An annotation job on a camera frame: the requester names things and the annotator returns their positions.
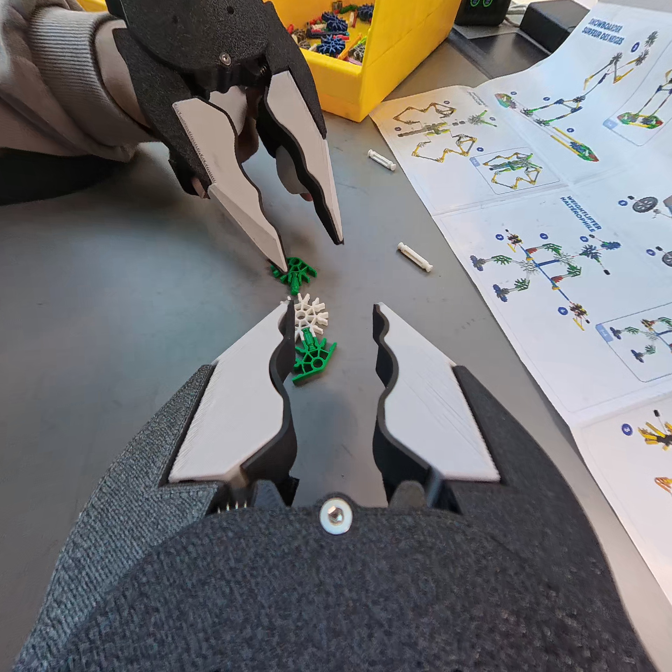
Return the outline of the pile of colourful toy pieces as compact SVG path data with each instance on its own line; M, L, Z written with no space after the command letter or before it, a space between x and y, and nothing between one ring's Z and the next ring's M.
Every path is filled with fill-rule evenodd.
M301 49L361 66L373 15L372 1L328 1L324 9L284 25Z

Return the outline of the toy instruction poster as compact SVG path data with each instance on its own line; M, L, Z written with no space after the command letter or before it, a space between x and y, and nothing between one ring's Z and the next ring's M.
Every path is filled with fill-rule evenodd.
M671 564L671 2L372 113L641 553Z

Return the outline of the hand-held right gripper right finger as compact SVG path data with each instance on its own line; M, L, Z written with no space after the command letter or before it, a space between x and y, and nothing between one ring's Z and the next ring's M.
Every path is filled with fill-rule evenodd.
M456 505L453 483L501 475L456 364L387 305L373 307L377 404L374 462L389 505Z

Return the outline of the black box device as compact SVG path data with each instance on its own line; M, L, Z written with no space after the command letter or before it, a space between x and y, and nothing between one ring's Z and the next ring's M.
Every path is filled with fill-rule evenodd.
M503 22L519 26L527 3L516 1L461 1L455 18L456 26L497 27Z

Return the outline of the white snowflake toy connector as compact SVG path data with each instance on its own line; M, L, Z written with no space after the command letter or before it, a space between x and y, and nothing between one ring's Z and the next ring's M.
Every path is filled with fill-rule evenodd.
M328 325L329 314L326 312L325 304L319 298L310 300L310 294L302 295L298 293L296 296L288 296L286 300L281 301L280 304L292 304L295 311L294 322L294 340L304 341L304 330L308 329L313 337L323 335L323 327Z

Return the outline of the black flat device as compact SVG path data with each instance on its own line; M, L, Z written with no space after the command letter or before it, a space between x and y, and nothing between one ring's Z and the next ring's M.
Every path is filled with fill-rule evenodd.
M554 53L588 14L576 1L534 1L523 14L520 32L548 54Z

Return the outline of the person's left forearm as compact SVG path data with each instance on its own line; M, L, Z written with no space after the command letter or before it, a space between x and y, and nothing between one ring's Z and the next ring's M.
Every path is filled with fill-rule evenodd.
M156 141L113 39L76 1L1 2L1 149L129 162Z

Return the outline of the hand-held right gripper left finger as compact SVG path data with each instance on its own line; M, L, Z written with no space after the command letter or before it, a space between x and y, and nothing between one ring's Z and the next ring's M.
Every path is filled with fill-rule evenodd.
M270 481L290 504L297 439L284 381L295 360L295 310L281 303L213 363L169 472L170 483L240 492Z

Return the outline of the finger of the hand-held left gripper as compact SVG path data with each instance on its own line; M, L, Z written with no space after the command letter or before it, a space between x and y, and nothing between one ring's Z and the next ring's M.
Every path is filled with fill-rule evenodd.
M210 179L208 196L222 206L270 262L277 268L287 268L281 238L267 220L259 190L238 159L238 133L231 116L199 97L175 102L173 110Z
M285 189L291 194L310 194L329 236L336 245L343 244L329 146L290 71L272 75L259 104L257 130L278 144L273 155Z

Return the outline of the grey desk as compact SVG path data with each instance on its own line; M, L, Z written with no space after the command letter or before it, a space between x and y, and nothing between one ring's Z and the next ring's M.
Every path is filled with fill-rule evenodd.
M566 424L519 361L367 118L325 115L344 240L281 185L263 148L246 164L286 250L317 270L337 350L315 381L288 385L298 438L294 504L342 492L386 497L371 454L382 384L372 307L382 301L466 366L533 436L575 491L651 659L671 670L671 605L576 452ZM11 671L58 553L115 457L203 364L286 289L217 207L170 187L155 206L66 198L1 209L1 670ZM433 270L403 256L403 242Z

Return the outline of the green toy connector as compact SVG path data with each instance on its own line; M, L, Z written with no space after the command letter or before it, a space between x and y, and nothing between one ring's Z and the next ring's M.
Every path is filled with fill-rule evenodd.
M337 348L336 342L329 345L327 339L318 339L309 329L304 329L302 335L304 339L301 344L295 345L296 360L292 377L295 386L321 374Z
M311 278L317 276L316 269L299 257L286 257L286 266L287 270L283 272L271 263L271 272L276 279L289 287L291 296L297 296L303 284L309 284Z

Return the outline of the yellow bin with toy pieces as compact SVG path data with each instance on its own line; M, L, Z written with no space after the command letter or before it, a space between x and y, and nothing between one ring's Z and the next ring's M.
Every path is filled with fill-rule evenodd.
M303 51L321 108L362 121L449 35L460 1L370 1L371 21L349 21L342 55Z

